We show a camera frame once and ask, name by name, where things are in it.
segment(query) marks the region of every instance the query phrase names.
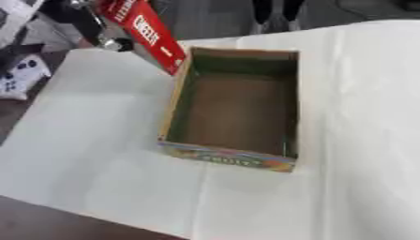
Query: cardboard box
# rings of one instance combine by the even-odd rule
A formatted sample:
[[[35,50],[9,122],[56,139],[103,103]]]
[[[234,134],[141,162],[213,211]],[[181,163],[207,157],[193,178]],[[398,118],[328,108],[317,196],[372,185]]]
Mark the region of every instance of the cardboard box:
[[[277,172],[297,158],[298,52],[192,48],[158,141],[169,155]]]

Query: cheez-it box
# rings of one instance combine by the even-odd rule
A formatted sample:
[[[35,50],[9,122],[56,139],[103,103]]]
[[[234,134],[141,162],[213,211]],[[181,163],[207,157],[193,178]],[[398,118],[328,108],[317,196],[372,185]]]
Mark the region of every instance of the cheez-it box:
[[[141,43],[169,74],[173,75],[186,58],[183,49],[146,1],[106,1],[101,12]]]

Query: white paper sheet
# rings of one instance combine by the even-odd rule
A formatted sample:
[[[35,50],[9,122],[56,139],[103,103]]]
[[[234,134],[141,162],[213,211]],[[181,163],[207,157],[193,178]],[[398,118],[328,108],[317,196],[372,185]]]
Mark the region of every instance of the white paper sheet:
[[[194,240],[419,239],[418,29],[185,43],[301,52],[291,174],[161,154],[171,78],[131,53],[74,51],[0,148],[0,194]]]

